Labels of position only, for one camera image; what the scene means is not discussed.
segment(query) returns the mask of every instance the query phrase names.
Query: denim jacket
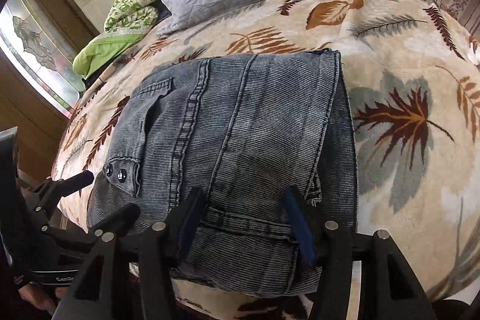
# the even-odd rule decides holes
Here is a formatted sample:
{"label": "denim jacket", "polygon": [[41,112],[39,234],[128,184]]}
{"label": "denim jacket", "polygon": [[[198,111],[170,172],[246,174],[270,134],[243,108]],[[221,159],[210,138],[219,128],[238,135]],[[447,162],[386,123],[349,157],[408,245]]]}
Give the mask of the denim jacket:
{"label": "denim jacket", "polygon": [[129,202],[134,230],[162,221],[192,187],[207,207],[175,278],[261,297],[316,291],[281,199],[355,229],[357,167],[340,53],[232,55],[158,67],[115,127],[87,210],[93,226]]}

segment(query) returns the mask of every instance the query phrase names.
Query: green fabric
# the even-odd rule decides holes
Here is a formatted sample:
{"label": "green fabric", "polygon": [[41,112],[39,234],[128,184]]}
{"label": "green fabric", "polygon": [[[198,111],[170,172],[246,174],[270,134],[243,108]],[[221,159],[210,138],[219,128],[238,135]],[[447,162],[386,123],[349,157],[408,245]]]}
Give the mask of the green fabric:
{"label": "green fabric", "polygon": [[101,37],[90,41],[83,48],[73,61],[74,71],[87,79],[93,72],[97,71],[108,60],[120,55],[145,36],[140,34],[122,34],[113,37]]}
{"label": "green fabric", "polygon": [[153,25],[158,17],[154,7],[146,7],[155,0],[116,0],[104,24],[104,30],[117,28],[140,28]]}
{"label": "green fabric", "polygon": [[104,24],[105,32],[88,43],[73,61],[73,69],[87,79],[110,59],[140,41],[157,21],[155,0],[116,0]]}

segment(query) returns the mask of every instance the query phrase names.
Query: beige leaf-print blanket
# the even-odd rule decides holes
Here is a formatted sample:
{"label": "beige leaf-print blanket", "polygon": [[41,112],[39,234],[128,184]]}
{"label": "beige leaf-print blanket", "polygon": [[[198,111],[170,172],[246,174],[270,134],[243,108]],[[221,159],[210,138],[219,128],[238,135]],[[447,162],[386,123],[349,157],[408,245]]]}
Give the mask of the beige leaf-print blanket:
{"label": "beige leaf-print blanket", "polygon": [[[387,229],[431,299],[480,275],[480,49],[431,0],[268,0],[169,37],[158,38],[158,28],[80,100],[55,179],[101,170],[130,93],[159,64],[330,47],[342,53],[357,131],[358,231]],[[84,229],[90,191],[60,205]],[[304,296],[256,299],[185,281],[175,288],[183,305],[218,319],[303,319],[311,307]],[[356,272],[350,318],[358,293]]]}

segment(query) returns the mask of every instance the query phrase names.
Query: metal snap button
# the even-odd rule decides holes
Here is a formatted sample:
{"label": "metal snap button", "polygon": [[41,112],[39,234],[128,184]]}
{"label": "metal snap button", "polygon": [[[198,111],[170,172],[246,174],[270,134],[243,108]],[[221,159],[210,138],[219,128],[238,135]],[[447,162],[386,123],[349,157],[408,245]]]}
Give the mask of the metal snap button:
{"label": "metal snap button", "polygon": [[122,168],[119,172],[118,172],[118,175],[117,175],[117,178],[118,180],[123,183],[127,180],[127,170],[125,170],[124,168]]}
{"label": "metal snap button", "polygon": [[109,163],[109,165],[106,167],[106,176],[111,176],[113,174],[113,164]]}

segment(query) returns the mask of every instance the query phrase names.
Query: bed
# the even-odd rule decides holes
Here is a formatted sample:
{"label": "bed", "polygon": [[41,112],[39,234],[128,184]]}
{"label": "bed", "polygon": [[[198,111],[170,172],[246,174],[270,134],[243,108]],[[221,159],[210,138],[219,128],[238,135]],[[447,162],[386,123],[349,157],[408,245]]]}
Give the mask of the bed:
{"label": "bed", "polygon": [[[134,88],[160,64],[233,53],[332,48],[342,54],[356,130],[358,231],[387,229],[431,300],[480,275],[480,49],[433,0],[262,0],[164,34],[120,55],[78,102],[52,177],[103,168]],[[62,200],[83,229],[91,187]],[[349,318],[359,299],[354,268]],[[174,281],[182,305],[216,319],[287,314],[307,296],[255,298]]]}

